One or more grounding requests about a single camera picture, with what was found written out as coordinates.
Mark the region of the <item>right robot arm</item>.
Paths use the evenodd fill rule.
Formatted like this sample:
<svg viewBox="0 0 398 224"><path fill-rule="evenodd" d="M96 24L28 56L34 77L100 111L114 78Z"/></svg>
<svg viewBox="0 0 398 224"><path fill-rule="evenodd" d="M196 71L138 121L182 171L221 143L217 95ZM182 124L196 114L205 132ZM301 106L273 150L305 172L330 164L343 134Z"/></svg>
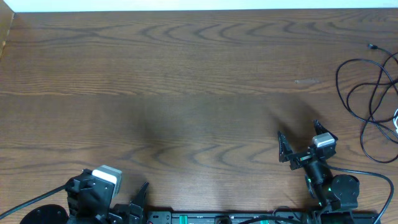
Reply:
<svg viewBox="0 0 398 224"><path fill-rule="evenodd" d="M305 171L310 195L318 200L319 209L302 217L304 223L354 223L352 211L358 207L359 180L353 175L333 175L326 160L336 154L338 138L313 121L316 135L306 151L294 152L286 136L278 132L279 161L289 162L290 169Z"/></svg>

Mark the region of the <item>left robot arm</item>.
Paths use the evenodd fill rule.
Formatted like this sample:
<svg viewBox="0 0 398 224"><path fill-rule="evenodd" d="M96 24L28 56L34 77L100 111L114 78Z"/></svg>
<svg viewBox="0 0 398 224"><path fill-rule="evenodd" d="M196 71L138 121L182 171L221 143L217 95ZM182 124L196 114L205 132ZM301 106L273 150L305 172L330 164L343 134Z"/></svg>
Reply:
<svg viewBox="0 0 398 224"><path fill-rule="evenodd" d="M62 187L67 193L68 210L55 204L43 205L29 212L21 223L146 223L146 182L128 204L111 206L119 193L123 173L108 166L85 169Z"/></svg>

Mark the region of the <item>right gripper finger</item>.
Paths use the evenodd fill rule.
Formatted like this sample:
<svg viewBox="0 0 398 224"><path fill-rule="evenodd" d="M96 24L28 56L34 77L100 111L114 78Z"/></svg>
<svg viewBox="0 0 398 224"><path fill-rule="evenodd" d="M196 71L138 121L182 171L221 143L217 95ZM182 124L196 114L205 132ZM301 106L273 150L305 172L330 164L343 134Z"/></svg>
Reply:
<svg viewBox="0 0 398 224"><path fill-rule="evenodd" d="M332 132L327 130L317 119L313 120L314 129L317 135L329 133L335 140L338 140L338 137L335 136Z"/></svg>
<svg viewBox="0 0 398 224"><path fill-rule="evenodd" d="M278 142L279 142L279 162L287 162L291 160L293 150L286 138L286 136L278 131Z"/></svg>

